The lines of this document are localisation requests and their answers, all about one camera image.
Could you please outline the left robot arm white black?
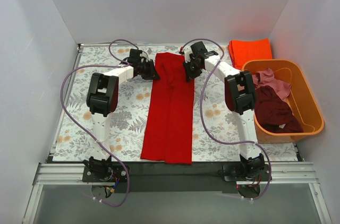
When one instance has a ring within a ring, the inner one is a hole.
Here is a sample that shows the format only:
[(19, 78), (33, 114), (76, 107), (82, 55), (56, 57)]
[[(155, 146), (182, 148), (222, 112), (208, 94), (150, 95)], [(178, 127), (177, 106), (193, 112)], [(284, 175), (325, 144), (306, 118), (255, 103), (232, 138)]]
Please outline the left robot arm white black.
[(154, 61), (148, 54), (140, 49), (131, 49), (118, 68), (94, 73), (91, 77), (86, 104), (92, 114), (93, 135), (99, 141), (99, 146), (83, 163), (100, 181), (112, 181), (118, 177), (111, 165), (112, 157), (106, 152), (110, 145), (110, 123), (118, 104), (119, 86), (138, 75), (144, 80), (160, 79)]

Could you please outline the red t shirt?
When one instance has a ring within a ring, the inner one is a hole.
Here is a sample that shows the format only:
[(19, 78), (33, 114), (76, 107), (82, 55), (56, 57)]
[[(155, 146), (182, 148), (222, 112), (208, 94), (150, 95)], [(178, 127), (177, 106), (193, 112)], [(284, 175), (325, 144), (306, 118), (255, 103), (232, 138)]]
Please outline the red t shirt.
[(141, 159), (192, 163), (194, 81), (187, 82), (184, 57), (157, 53)]

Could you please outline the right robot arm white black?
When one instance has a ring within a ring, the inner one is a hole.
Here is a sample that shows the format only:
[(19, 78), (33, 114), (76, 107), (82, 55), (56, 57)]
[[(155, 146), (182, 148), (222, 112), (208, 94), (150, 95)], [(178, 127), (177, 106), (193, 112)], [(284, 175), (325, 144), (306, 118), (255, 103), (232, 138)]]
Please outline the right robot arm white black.
[[(256, 90), (253, 85), (250, 72), (242, 72), (226, 63), (223, 58), (225, 52), (216, 42), (211, 42), (221, 50), (219, 55), (216, 51), (208, 51), (203, 43), (205, 39), (193, 39), (185, 43), (179, 53), (184, 56), (184, 70), (188, 82), (201, 75), (202, 71), (209, 74), (205, 80), (200, 96), (200, 118), (207, 135), (215, 142), (222, 145), (237, 145), (240, 149), (240, 163), (237, 168), (227, 174), (234, 177), (243, 177), (246, 180), (255, 179), (265, 168), (265, 150), (258, 143), (254, 124), (254, 107), (256, 103)], [(207, 84), (214, 75), (224, 83), (225, 103), (232, 112), (239, 134), (237, 142), (223, 142), (213, 137), (208, 131), (203, 117), (203, 97)]]

